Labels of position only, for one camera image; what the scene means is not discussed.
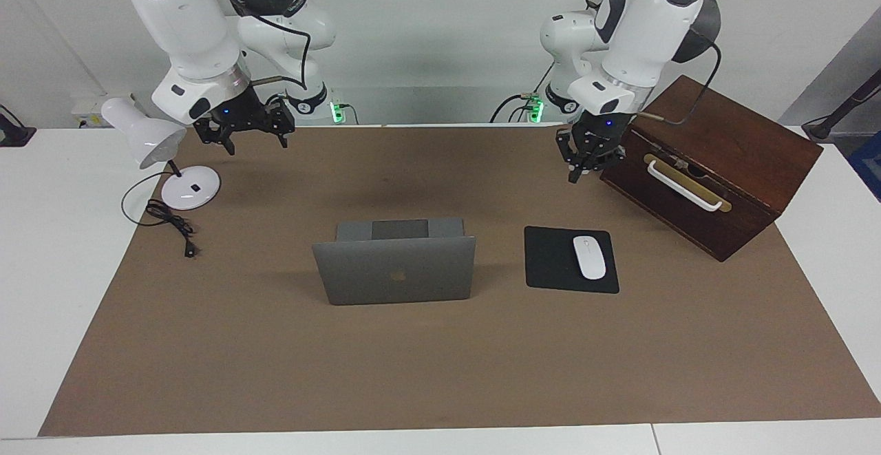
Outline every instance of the box handle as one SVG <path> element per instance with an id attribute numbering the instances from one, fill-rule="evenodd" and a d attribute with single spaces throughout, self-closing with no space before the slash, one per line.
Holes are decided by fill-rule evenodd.
<path id="1" fill-rule="evenodd" d="M 730 202 L 726 201 L 723 198 L 720 198 L 718 195 L 715 195 L 713 192 L 709 191 L 709 189 L 705 188 L 703 185 L 695 182 L 688 176 L 680 173 L 673 167 L 667 165 L 663 161 L 659 160 L 657 157 L 654 157 L 652 154 L 646 155 L 644 158 L 645 163 L 648 163 L 648 173 L 659 182 L 667 185 L 673 191 L 676 191 L 679 195 L 687 198 L 689 201 L 692 201 L 697 207 L 701 207 L 704 211 L 708 213 L 716 213 L 720 211 L 721 213 L 729 213 L 731 211 Z M 658 166 L 664 170 L 661 172 L 658 170 Z M 717 201 L 715 204 L 710 204 L 707 199 L 711 199 Z"/>

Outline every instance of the silver laptop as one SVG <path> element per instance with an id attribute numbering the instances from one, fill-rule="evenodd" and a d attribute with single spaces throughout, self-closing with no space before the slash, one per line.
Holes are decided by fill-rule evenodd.
<path id="1" fill-rule="evenodd" d="M 331 304 L 402 304 L 469 298 L 475 245 L 461 218 L 443 218 L 341 223 L 312 251 Z"/>

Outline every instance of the brown paper mat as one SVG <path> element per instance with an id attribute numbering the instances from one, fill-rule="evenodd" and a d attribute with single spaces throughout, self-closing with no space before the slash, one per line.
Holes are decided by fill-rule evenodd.
<path id="1" fill-rule="evenodd" d="M 553 129 L 303 129 L 216 167 L 189 214 L 138 229 L 41 436 L 881 416 L 771 227 L 712 260 L 591 176 Z M 312 258 L 343 220 L 462 216 L 471 300 L 333 307 Z M 619 295 L 527 288 L 523 227 L 611 232 Z"/>

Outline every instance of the box lid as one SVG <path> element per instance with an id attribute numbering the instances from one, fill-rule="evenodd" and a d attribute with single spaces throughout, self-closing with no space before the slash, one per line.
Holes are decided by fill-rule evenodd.
<path id="1" fill-rule="evenodd" d="M 681 120 L 702 84 L 680 76 L 646 112 Z M 632 128 L 747 198 L 783 213 L 822 148 L 724 95 L 708 90 L 681 126 L 637 118 Z"/>

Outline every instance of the mouse pad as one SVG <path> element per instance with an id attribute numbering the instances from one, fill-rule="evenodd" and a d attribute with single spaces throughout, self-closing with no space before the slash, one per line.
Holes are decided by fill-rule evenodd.
<path id="1" fill-rule="evenodd" d="M 601 279 L 591 280 L 582 276 L 573 245 L 576 236 L 593 236 L 599 242 L 606 264 L 606 274 Z M 617 294 L 620 291 L 608 232 L 526 226 L 523 237 L 527 286 L 598 294 Z"/>

